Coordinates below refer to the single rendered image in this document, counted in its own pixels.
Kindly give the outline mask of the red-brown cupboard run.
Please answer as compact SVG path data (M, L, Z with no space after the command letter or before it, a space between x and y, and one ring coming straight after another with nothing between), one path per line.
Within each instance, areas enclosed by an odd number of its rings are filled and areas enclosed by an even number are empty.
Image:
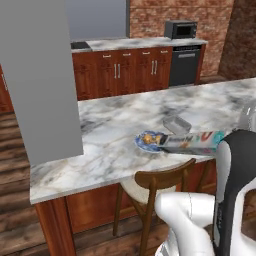
M73 53L79 101L167 89L171 46Z

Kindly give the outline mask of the black dishwasher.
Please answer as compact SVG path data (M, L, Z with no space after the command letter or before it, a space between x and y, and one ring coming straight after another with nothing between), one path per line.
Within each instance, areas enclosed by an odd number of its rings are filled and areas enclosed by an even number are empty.
M200 45L175 46L170 68L170 86L193 84L201 52Z

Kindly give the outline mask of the large grey cabinet panel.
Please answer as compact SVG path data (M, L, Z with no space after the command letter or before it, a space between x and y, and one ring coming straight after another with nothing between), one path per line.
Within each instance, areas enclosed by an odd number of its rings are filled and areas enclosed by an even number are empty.
M0 0L0 64L30 163L81 155L65 0Z

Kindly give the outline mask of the aluminum foil box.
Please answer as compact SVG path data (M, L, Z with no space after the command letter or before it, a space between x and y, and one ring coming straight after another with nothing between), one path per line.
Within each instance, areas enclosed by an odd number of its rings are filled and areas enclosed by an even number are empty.
M159 148L174 154L214 155L225 135L225 131L165 135L160 140Z

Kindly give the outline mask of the red-brown wooden island base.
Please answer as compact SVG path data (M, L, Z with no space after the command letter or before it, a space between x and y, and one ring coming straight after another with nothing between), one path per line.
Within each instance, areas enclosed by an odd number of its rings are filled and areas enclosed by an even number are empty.
M196 165L188 176L190 192L197 192ZM113 222L118 189L119 185L113 184L35 204L50 256L77 256L74 233ZM244 219L256 219L256 190L249 192L245 200ZM137 215L127 193L119 205L121 219Z

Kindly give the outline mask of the grey window panel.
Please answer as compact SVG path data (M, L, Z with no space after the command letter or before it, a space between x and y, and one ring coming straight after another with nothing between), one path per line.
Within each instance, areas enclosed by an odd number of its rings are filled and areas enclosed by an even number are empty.
M66 0L70 39L130 37L130 0Z

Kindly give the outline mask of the dark grey microwave oven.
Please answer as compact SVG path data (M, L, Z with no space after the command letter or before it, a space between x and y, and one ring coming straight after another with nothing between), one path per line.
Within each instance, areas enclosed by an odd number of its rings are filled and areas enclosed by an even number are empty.
M197 23L191 20L170 20L165 22L164 36L170 39L191 39L196 37Z

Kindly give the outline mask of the dark sink basin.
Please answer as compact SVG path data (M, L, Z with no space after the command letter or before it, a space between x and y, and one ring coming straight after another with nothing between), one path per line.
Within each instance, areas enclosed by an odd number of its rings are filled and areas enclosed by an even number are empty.
M85 41L72 42L71 48L73 50L91 50L91 47Z

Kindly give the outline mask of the blue patterned plate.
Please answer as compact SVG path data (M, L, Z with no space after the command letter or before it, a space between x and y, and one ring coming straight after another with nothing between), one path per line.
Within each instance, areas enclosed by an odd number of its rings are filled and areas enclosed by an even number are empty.
M146 130L142 133L140 133L139 135L136 135L135 136L135 139L134 139L134 142L136 144L136 146L139 148L139 149L142 149L146 152L151 152L151 153L156 153L156 152L160 152L161 149L160 149L160 143L159 144L145 144L142 140L143 136L146 134L146 133L149 133L151 135L158 135L158 134L161 134L162 135L162 138L164 137L164 133L162 132L155 132L155 131L150 131L150 130Z

